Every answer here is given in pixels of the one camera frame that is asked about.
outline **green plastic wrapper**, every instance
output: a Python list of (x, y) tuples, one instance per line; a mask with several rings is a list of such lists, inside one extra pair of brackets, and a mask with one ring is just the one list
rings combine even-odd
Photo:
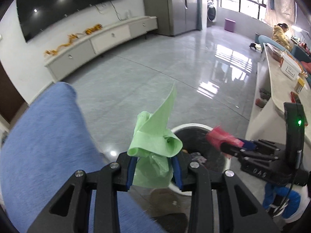
[(150, 114), (137, 116), (134, 135), (128, 149), (129, 156), (138, 157), (133, 185), (147, 188), (166, 188), (173, 177), (169, 158), (182, 149), (181, 140), (166, 128), (176, 98), (173, 88), (164, 103)]

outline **tv stand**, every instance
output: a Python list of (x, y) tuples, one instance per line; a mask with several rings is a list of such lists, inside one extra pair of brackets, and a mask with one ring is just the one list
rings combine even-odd
[(98, 55), (157, 28), (157, 18), (149, 16), (130, 18), (104, 26), (102, 30), (78, 39), (56, 56), (49, 57), (45, 67), (54, 82), (60, 81)]

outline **purple bin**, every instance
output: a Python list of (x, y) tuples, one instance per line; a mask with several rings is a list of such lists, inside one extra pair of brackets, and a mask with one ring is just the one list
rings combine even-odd
[(230, 19), (225, 19), (225, 30), (228, 32), (234, 32), (235, 21)]

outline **gray refrigerator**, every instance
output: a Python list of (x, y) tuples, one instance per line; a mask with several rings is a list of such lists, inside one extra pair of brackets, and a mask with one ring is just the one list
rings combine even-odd
[(144, 0), (145, 14), (158, 18), (157, 34), (175, 36), (197, 28), (197, 0)]

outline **white rim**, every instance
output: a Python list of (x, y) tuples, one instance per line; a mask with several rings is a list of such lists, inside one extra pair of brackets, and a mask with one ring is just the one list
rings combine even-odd
[[(189, 127), (200, 127), (200, 128), (205, 129), (205, 130), (208, 130), (208, 131), (211, 131), (213, 129), (210, 126), (207, 126), (207, 125), (204, 125), (204, 124), (200, 124), (200, 123), (186, 123), (186, 124), (179, 125), (179, 126), (177, 126), (175, 128), (172, 128), (172, 132), (176, 133), (177, 131), (180, 131), (181, 129), (189, 128)], [(225, 165), (224, 165), (224, 169), (223, 169), (222, 172), (230, 169), (230, 163), (231, 163), (231, 159), (225, 157)], [(175, 193), (178, 193), (178, 194), (181, 194), (181, 195), (192, 196), (192, 192), (182, 192), (182, 191), (180, 191), (179, 188), (173, 182), (171, 182), (169, 184), (169, 189), (171, 189)]]

